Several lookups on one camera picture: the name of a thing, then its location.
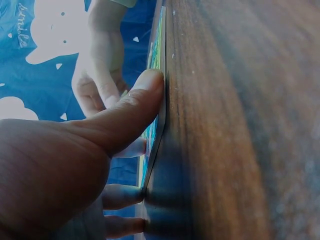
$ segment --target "hand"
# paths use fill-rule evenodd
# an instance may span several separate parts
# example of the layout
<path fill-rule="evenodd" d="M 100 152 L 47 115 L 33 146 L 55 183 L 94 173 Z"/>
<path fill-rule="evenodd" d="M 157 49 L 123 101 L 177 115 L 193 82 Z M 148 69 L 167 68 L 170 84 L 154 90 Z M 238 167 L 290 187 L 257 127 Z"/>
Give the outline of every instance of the hand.
<path fill-rule="evenodd" d="M 105 188 L 112 157 L 141 152 L 139 146 L 122 151 L 157 115 L 163 88 L 163 75 L 147 70 L 127 96 L 93 117 L 1 120 L 0 239 L 46 237 L 88 208 Z"/>
<path fill-rule="evenodd" d="M 93 0 L 87 38 L 79 53 L 72 89 L 86 117 L 112 107 L 129 90 L 122 76 L 124 43 L 121 20 L 127 8 L 110 0 Z"/>

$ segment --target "wrist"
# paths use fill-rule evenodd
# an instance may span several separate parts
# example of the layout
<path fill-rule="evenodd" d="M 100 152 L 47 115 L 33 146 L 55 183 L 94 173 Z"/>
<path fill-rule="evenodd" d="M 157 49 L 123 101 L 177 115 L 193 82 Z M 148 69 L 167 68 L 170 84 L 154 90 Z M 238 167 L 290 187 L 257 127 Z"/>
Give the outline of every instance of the wrist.
<path fill-rule="evenodd" d="M 118 31 L 127 7 L 112 0 L 92 0 L 88 24 L 95 31 Z"/>

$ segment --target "wood grain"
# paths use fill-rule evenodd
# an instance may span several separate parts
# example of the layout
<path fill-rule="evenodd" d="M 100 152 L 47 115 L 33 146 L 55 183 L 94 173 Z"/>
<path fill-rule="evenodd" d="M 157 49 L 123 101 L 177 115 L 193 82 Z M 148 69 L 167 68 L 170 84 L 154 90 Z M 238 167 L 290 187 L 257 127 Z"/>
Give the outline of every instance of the wood grain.
<path fill-rule="evenodd" d="M 320 2 L 166 4 L 146 239 L 320 239 Z"/>

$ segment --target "blue cloth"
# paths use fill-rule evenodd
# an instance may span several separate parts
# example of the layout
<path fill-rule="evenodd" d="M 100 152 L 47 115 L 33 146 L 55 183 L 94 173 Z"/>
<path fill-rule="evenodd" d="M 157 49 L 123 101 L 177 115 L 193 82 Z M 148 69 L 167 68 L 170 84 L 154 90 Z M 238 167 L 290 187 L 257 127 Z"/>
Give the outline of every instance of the blue cloth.
<path fill-rule="evenodd" d="M 0 1 L 0 118 L 6 107 L 17 113 L 26 110 L 30 119 L 63 122 L 84 118 L 71 88 L 78 54 L 66 55 L 63 50 L 52 51 L 55 38 L 41 22 L 56 18 L 54 13 L 71 16 L 70 32 L 81 32 L 78 16 L 85 14 L 90 0 L 1 0 Z M 146 68 L 148 43 L 156 0 L 138 0 L 128 10 L 121 32 L 125 46 L 123 77 L 132 86 Z M 26 57 L 38 54 L 44 62 L 30 64 Z M 114 159 L 108 183 L 136 185 L 137 159 Z M 116 212 L 133 217 L 134 208 Z"/>

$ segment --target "knuckle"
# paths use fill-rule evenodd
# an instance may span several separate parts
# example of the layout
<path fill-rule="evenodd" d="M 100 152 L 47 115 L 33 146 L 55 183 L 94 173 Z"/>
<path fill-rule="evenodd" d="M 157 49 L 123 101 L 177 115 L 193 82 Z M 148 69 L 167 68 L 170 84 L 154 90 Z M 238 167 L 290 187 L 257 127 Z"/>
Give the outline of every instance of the knuckle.
<path fill-rule="evenodd" d="M 130 107 L 142 107 L 145 104 L 146 90 L 132 90 L 123 98 L 123 104 Z"/>

